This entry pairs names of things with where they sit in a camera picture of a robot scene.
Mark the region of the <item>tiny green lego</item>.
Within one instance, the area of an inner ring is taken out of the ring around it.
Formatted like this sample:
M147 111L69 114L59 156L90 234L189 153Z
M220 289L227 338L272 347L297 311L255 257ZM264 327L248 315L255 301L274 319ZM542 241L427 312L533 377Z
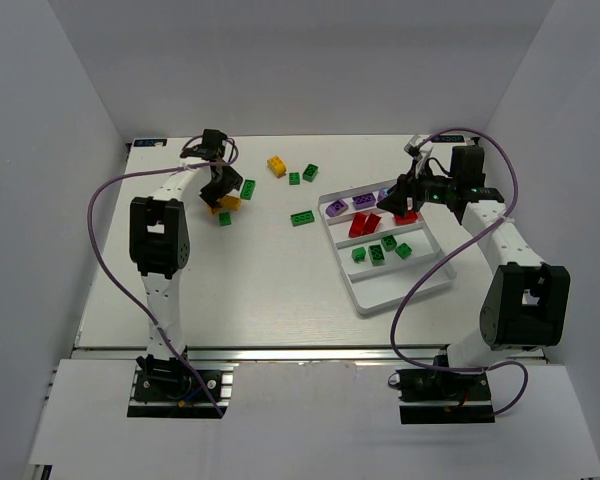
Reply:
M385 255L381 245L372 244L368 246L368 254L373 266L382 265L385 262Z

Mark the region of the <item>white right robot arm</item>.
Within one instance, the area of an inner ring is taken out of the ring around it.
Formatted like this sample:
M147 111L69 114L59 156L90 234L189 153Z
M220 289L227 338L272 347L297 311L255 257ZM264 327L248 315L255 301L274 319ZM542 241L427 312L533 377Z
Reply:
M562 339L570 274L547 263L524 240L511 217L513 205L486 186L482 147L455 146L449 170L433 173L416 146L406 149L410 170L398 177L380 209L403 216L426 203L446 206L471 235L493 278L479 325L442 353L444 368L473 374L504 360L508 351L534 351Z

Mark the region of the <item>small green lego square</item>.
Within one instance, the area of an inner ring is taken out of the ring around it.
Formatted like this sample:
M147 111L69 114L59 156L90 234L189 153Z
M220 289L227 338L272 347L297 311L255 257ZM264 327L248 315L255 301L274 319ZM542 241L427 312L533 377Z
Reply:
M300 184L300 174L298 172L290 172L289 173L289 184L290 185L299 185Z

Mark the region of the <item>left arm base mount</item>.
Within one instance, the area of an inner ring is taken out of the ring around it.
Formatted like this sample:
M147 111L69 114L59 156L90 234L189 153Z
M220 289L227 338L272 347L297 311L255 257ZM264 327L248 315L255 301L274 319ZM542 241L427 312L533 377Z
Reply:
M220 419L230 398L229 372L198 369L195 375L176 358L136 358L127 417L138 419Z

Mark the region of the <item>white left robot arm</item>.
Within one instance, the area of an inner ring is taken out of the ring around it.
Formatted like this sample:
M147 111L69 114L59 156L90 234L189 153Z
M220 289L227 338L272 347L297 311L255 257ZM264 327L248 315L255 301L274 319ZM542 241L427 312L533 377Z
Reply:
M187 164L169 174L151 195L130 204L130 257L143 283L149 318L149 344L137 359L145 386L181 400L199 388L186 358L180 321L180 279L191 253L186 207L195 170Z

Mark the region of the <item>red small lego brick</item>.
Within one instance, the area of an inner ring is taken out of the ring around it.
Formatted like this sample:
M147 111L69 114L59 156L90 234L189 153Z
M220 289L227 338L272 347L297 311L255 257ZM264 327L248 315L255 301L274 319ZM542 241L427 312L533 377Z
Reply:
M398 226L410 225L419 221L419 215L416 212L408 211L405 216L394 216L394 223Z

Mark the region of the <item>green long lego brick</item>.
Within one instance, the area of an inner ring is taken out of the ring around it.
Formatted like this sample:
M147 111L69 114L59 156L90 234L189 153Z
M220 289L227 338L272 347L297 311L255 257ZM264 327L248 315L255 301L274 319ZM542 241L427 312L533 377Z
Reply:
M251 179L246 179L242 185L242 189L240 192L240 198L242 200L251 200L255 191L256 181Z

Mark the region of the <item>green lego plate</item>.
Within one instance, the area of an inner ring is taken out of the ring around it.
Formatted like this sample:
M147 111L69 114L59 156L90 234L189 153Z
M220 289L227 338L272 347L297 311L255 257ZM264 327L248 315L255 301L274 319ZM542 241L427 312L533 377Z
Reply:
M306 210L291 214L290 220L293 227L299 227L313 223L315 216L312 210Z

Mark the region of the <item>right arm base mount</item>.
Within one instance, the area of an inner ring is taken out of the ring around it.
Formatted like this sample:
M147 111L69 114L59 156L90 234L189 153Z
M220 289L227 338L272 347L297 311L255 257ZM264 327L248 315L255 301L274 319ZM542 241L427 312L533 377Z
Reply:
M387 380L399 393L402 425L459 425L495 422L487 376L423 368L396 370Z

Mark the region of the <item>green rounded lego piece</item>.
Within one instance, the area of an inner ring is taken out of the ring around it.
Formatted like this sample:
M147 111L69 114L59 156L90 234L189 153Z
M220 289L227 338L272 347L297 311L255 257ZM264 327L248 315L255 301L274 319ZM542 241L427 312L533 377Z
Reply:
M366 258L366 249L364 247L356 247L351 251L351 258L355 263L363 262Z

